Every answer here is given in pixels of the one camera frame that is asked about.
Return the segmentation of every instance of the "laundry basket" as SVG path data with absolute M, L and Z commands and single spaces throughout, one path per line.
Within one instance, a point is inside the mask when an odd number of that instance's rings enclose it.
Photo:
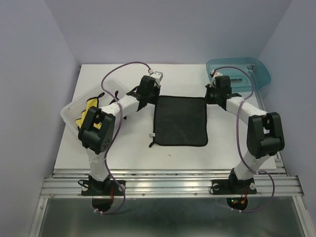
M 104 87 L 113 95 L 116 91 L 118 91 L 118 99 L 121 99 L 128 92 L 128 89 L 125 86 L 112 78 L 108 78 L 105 80 Z M 103 90 L 101 88 L 101 85 L 99 84 L 87 91 L 85 94 L 79 96 L 77 99 L 66 105 L 61 110 L 61 117 L 66 123 L 66 126 L 70 128 L 75 136 L 78 135 L 78 126 L 75 121 L 81 117 L 82 111 L 86 109 L 87 100 L 89 98 L 100 95 L 102 92 Z M 105 93 L 105 95 L 99 99 L 99 107 L 110 104 L 112 100 L 113 98 L 109 94 Z

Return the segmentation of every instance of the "white wall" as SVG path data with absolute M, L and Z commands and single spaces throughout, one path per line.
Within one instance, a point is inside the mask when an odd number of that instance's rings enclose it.
M 2 0 L 0 32 L 0 236 L 28 236 L 78 66 L 44 0 Z
M 282 158 L 302 183 L 316 225 L 316 1 L 293 0 L 260 60 L 271 74 L 264 102 L 282 117 Z
M 290 0 L 46 0 L 80 63 L 259 57 Z

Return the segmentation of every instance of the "wire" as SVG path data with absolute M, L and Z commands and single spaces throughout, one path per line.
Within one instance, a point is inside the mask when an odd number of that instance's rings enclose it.
M 238 67 L 235 67 L 235 66 L 222 66 L 222 67 L 216 68 L 216 69 L 214 69 L 214 74 L 215 74 L 215 72 L 216 72 L 217 70 L 222 69 L 222 68 L 233 68 L 233 69 L 239 70 L 239 71 L 241 71 L 242 73 L 244 73 L 244 74 L 248 77 L 248 79 L 250 80 L 250 82 L 251 82 L 251 93 L 240 103 L 240 106 L 239 106 L 239 108 L 238 108 L 237 121 L 236 121 L 236 140 L 237 140 L 238 154 L 239 154 L 239 157 L 240 157 L 242 163 L 243 163 L 252 173 L 257 174 L 257 172 L 256 172 L 255 170 L 253 170 L 253 169 L 246 163 L 246 161 L 243 159 L 242 153 L 241 153 L 241 149 L 240 149 L 240 140 L 239 140 L 239 118 L 240 118 L 241 108 L 242 108 L 242 105 L 244 104 L 244 102 L 245 102 L 247 99 L 249 99 L 249 98 L 253 95 L 253 93 L 254 93 L 254 91 L 255 91 L 255 86 L 254 86 L 254 83 L 253 83 L 251 77 L 250 77 L 244 70 L 242 70 L 242 69 L 240 69 L 240 68 L 238 68 Z M 265 170 L 258 170 L 258 173 L 265 173 L 265 174 L 267 174 L 267 175 L 269 176 L 269 178 L 271 179 L 271 182 L 272 182 L 272 194 L 271 194 L 271 197 L 270 197 L 269 201 L 268 201 L 265 205 L 263 205 L 263 206 L 261 206 L 261 207 L 258 207 L 258 208 L 256 208 L 256 209 L 253 209 L 253 210 L 245 210 L 245 211 L 241 211 L 241 212 L 250 213 L 250 212 L 260 211 L 260 210 L 262 210 L 263 208 L 265 208 L 265 207 L 267 207 L 268 205 L 270 205 L 270 203 L 271 203 L 271 201 L 272 201 L 272 199 L 273 199 L 273 197 L 274 197 L 274 195 L 275 195 L 276 185 L 275 185 L 275 182 L 274 182 L 273 177 L 271 176 L 271 174 L 269 174 L 269 173 L 268 173 L 267 171 L 265 171 Z
M 117 69 L 120 69 L 122 67 L 125 67 L 127 65 L 130 65 L 130 64 L 143 64 L 145 65 L 147 68 L 148 68 L 148 71 L 151 71 L 152 69 L 149 67 L 148 64 L 146 63 L 143 63 L 143 62 L 139 62 L 139 61 L 133 61 L 133 62 L 129 62 L 129 63 L 125 63 L 125 64 L 122 64 L 116 68 L 114 68 L 113 70 L 109 71 L 102 79 L 101 81 L 101 88 L 103 89 L 103 91 L 105 91 L 106 93 L 108 93 L 116 102 L 118 102 L 119 100 L 116 98 L 115 95 L 113 95 L 111 92 L 109 92 L 103 85 L 104 83 L 104 80 L 113 72 L 115 72 Z M 109 148 L 105 151 L 104 153 L 104 164 L 105 164 L 105 168 L 107 169 L 107 172 L 109 173 L 109 176 L 110 178 L 112 178 L 112 180 L 116 183 L 117 186 L 119 186 L 119 188 L 122 190 L 123 192 L 123 202 L 120 204 L 120 206 L 118 208 L 116 208 L 115 210 L 113 211 L 110 211 L 110 212 L 101 212 L 99 211 L 98 209 L 94 209 L 95 212 L 98 212 L 102 215 L 109 215 L 109 214 L 114 214 L 116 213 L 118 210 L 121 209 L 121 207 L 124 205 L 125 203 L 125 200 L 126 200 L 126 195 L 125 195 L 125 188 L 122 187 L 122 185 L 116 180 L 116 178 L 114 178 L 113 174 L 111 173 L 109 167 L 108 167 L 108 163 L 107 163 L 107 155 L 108 155 L 108 152 L 113 144 L 113 142 L 115 141 L 115 139 L 117 138 L 118 136 L 118 133 L 119 133 L 119 130 L 122 126 L 122 121 L 123 121 L 123 108 L 122 108 L 122 105 L 120 103 L 118 103 L 118 107 L 119 107 L 119 122 L 118 122 L 118 128 L 117 128 L 117 131 L 115 132 L 115 135 L 112 139 L 112 142 L 109 146 Z

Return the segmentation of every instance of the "purple cable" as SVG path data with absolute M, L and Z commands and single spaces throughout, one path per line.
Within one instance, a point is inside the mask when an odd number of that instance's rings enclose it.
M 120 68 L 122 68 L 122 67 L 124 67 L 124 66 L 130 65 L 130 64 L 135 64 L 135 63 L 136 63 L 136 64 L 143 64 L 143 65 L 145 65 L 145 66 L 148 68 L 148 70 L 151 70 L 151 68 L 150 68 L 150 67 L 148 66 L 148 64 L 146 64 L 146 63 L 139 62 L 139 61 L 129 62 L 129 63 L 122 64 L 122 65 L 120 65 L 120 66 L 114 68 L 114 69 L 111 70 L 110 72 L 108 72 L 108 73 L 103 77 L 103 79 L 102 79 L 102 81 L 101 81 L 101 88 L 102 88 L 106 93 L 108 93 L 116 102 L 118 102 L 119 100 L 118 100 L 111 92 L 109 92 L 109 91 L 104 87 L 104 85 L 103 85 L 104 80 L 105 80 L 111 73 L 113 73 L 114 71 L 116 71 L 117 69 L 120 69 Z M 102 215 L 109 215 L 109 214 L 114 214 L 114 213 L 116 213 L 118 210 L 121 209 L 121 207 L 124 205 L 125 200 L 126 200 L 125 188 L 123 188 L 123 187 L 121 186 L 121 184 L 116 180 L 116 178 L 114 178 L 113 174 L 111 173 L 111 171 L 110 171 L 110 169 L 109 169 L 109 167 L 108 167 L 108 163 L 107 163 L 107 155 L 108 155 L 108 152 L 109 152 L 109 150 L 110 150 L 110 148 L 111 148 L 113 142 L 114 142 L 115 139 L 117 138 L 118 133 L 119 133 L 119 130 L 120 130 L 121 126 L 122 126 L 122 122 L 123 122 L 123 108 L 122 108 L 122 105 L 121 105 L 120 103 L 118 103 L 118 107 L 119 107 L 118 129 L 117 129 L 117 131 L 115 132 L 115 135 L 114 135 L 114 137 L 113 137 L 113 139 L 112 139 L 112 142 L 111 142 L 109 148 L 108 148 L 108 149 L 105 151 L 105 153 L 104 153 L 104 164 L 105 164 L 105 168 L 107 169 L 107 172 L 109 173 L 110 177 L 111 177 L 111 178 L 113 179 L 113 181 L 117 184 L 117 186 L 119 186 L 120 189 L 122 190 L 122 192 L 123 192 L 123 202 L 120 204 L 120 206 L 119 206 L 118 208 L 116 208 L 115 210 L 110 211 L 110 212 L 100 212 L 99 210 L 94 209 L 96 212 L 98 212 L 98 213 L 100 213 L 100 214 L 102 214 Z
M 239 108 L 238 108 L 237 121 L 236 121 L 236 140 L 237 140 L 238 154 L 239 154 L 239 156 L 240 156 L 240 159 L 241 159 L 242 163 L 243 163 L 252 173 L 256 174 L 257 172 L 256 172 L 255 170 L 253 170 L 253 169 L 246 163 L 246 161 L 243 159 L 242 154 L 241 154 L 241 149 L 240 149 L 240 141 L 239 141 L 239 119 L 240 119 L 241 108 L 242 108 L 242 105 L 244 104 L 244 102 L 245 102 L 247 99 L 249 99 L 249 98 L 253 95 L 253 93 L 254 93 L 254 91 L 255 91 L 255 86 L 254 86 L 254 83 L 253 83 L 251 77 L 250 77 L 244 70 L 242 70 L 242 69 L 240 69 L 240 68 L 238 68 L 238 67 L 234 67 L 234 66 L 222 66 L 222 67 L 219 67 L 219 68 L 214 69 L 214 73 L 215 73 L 217 70 L 222 69 L 222 68 L 234 68 L 234 69 L 236 69 L 236 70 L 239 70 L 239 71 L 241 71 L 242 73 L 244 73 L 244 74 L 248 77 L 248 79 L 250 80 L 250 82 L 251 82 L 251 93 L 240 103 L 240 106 L 239 106 Z M 248 210 L 248 211 L 246 210 L 246 211 L 242 211 L 242 212 L 250 213 L 250 212 L 255 212 L 255 211 L 260 211 L 260 210 L 262 210 L 263 208 L 265 208 L 265 207 L 267 207 L 268 205 L 270 205 L 270 203 L 271 203 L 271 201 L 272 201 L 272 199 L 273 199 L 273 197 L 274 197 L 274 195 L 275 195 L 276 185 L 275 185 L 275 182 L 274 182 L 273 177 L 271 176 L 271 174 L 269 174 L 269 173 L 268 173 L 267 171 L 265 171 L 265 170 L 258 170 L 258 173 L 265 173 L 265 174 L 267 174 L 267 175 L 269 176 L 269 178 L 271 179 L 271 182 L 272 182 L 272 194 L 271 194 L 271 197 L 270 197 L 269 201 L 268 201 L 265 205 L 263 205 L 263 206 L 261 206 L 261 207 L 258 207 L 258 208 L 256 208 L 256 209 L 253 209 L 253 210 Z

